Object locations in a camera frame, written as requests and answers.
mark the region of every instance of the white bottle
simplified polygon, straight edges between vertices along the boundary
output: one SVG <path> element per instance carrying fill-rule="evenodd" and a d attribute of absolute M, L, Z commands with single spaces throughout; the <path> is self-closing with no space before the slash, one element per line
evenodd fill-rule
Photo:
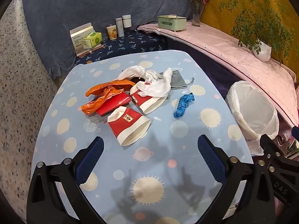
<path fill-rule="evenodd" d="M 124 27 L 123 27 L 123 19 L 122 18 L 116 18 L 115 19 L 116 28 L 117 28 L 117 34 L 119 37 L 125 36 L 124 34 Z"/>
<path fill-rule="evenodd" d="M 129 28 L 132 26 L 131 22 L 131 14 L 129 15 L 124 15 L 123 17 L 123 23 L 124 23 L 124 28 Z"/>

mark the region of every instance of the vase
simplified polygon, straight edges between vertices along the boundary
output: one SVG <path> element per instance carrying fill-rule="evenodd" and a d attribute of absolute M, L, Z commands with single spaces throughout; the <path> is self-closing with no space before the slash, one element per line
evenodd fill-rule
<path fill-rule="evenodd" d="M 272 48 L 260 40 L 259 40 L 259 43 L 260 43 L 260 48 L 261 48 L 261 51 L 259 52 L 259 54 L 257 53 L 257 51 L 255 49 L 252 49 L 252 52 L 255 55 L 255 57 L 258 58 L 260 61 L 266 62 L 266 61 L 270 60 L 270 58 L 271 58 Z"/>
<path fill-rule="evenodd" d="M 193 8 L 193 18 L 192 18 L 192 26 L 200 27 L 200 17 L 202 11 L 204 10 L 204 4 L 199 4 L 198 8 Z"/>

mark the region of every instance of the blue gripper pad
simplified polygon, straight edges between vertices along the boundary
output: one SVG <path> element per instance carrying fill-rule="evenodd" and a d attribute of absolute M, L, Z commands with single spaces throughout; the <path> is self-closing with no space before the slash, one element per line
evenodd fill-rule
<path fill-rule="evenodd" d="M 224 185 L 227 179 L 225 165 L 213 149 L 214 146 L 212 145 L 212 143 L 209 143 L 208 141 L 209 140 L 206 140 L 204 136 L 200 136 L 197 141 L 198 150 L 204 158 L 204 161 L 209 167 L 215 180 Z"/>
<path fill-rule="evenodd" d="M 297 140 L 299 141 L 299 129 L 297 126 L 294 126 L 292 128 L 292 136 Z"/>
<path fill-rule="evenodd" d="M 104 141 L 102 138 L 97 137 L 91 144 L 93 145 L 90 150 L 86 153 L 76 168 L 75 181 L 78 186 L 87 181 L 104 151 Z"/>

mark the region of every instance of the mint green tissue box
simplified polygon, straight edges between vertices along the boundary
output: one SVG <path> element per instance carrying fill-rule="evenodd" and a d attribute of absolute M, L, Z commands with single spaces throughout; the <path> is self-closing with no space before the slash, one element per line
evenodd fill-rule
<path fill-rule="evenodd" d="M 176 15 L 158 16 L 158 26 L 174 32 L 186 29 L 187 18 Z"/>

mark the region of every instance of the paper cup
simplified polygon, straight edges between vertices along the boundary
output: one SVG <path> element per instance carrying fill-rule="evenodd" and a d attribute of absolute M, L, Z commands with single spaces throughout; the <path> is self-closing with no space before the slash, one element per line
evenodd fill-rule
<path fill-rule="evenodd" d="M 107 122 L 121 146 L 128 146 L 140 139 L 150 126 L 151 119 L 124 106 L 108 116 Z"/>
<path fill-rule="evenodd" d="M 132 98 L 132 101 L 138 105 L 138 107 L 142 110 L 144 114 L 149 114 L 153 112 L 155 109 L 157 109 L 166 99 L 166 97 L 163 98 L 154 98 L 151 96 L 145 96 L 141 97 L 138 92 L 140 90 L 137 89 L 136 85 L 134 85 L 130 90 L 130 96 Z"/>

